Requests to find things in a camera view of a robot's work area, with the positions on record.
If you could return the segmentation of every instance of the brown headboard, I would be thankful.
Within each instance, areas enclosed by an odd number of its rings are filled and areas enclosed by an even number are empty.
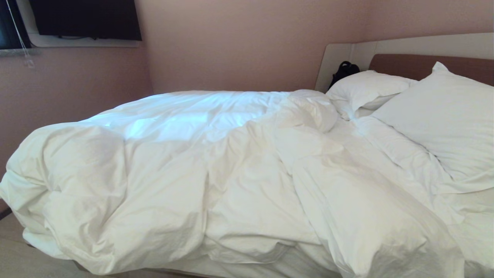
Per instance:
[[[432,67],[439,61],[449,71],[470,79],[494,86],[494,60],[426,56],[410,54],[376,54],[369,69],[379,73],[421,80],[431,74]]]

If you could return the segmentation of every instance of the floor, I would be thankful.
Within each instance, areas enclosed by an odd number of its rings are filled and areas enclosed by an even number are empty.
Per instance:
[[[29,247],[13,214],[0,220],[0,278],[109,278],[80,271],[72,261],[57,260]],[[113,278],[185,278],[191,276],[134,271]]]

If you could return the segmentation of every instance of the blind cord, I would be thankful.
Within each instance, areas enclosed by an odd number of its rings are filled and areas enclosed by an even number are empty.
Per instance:
[[[21,33],[19,32],[19,29],[17,28],[17,24],[15,24],[14,14],[12,13],[12,10],[10,9],[10,4],[8,3],[8,0],[5,0],[5,2],[7,2],[7,8],[8,8],[8,11],[10,12],[10,17],[12,17],[12,22],[14,23],[15,31],[17,32],[17,36],[19,37],[19,41],[21,42],[21,47],[22,47],[22,50],[24,52],[24,58],[26,59],[24,64],[26,64],[26,66],[28,66],[30,69],[34,69],[35,68],[34,62],[31,59],[31,55],[29,54],[29,52],[26,48],[26,45],[24,44],[24,41],[22,40]]]

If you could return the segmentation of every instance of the black backpack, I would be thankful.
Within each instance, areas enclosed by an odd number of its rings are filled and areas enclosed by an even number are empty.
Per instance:
[[[334,83],[338,82],[339,80],[359,72],[360,72],[359,66],[354,65],[349,61],[344,61],[343,63],[341,63],[338,71],[335,74],[333,74],[333,82],[331,82],[329,88],[331,88],[334,85]]]

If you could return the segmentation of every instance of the window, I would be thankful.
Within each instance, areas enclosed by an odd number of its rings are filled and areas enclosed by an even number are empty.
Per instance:
[[[17,2],[0,0],[0,49],[22,48],[22,42],[31,48]]]

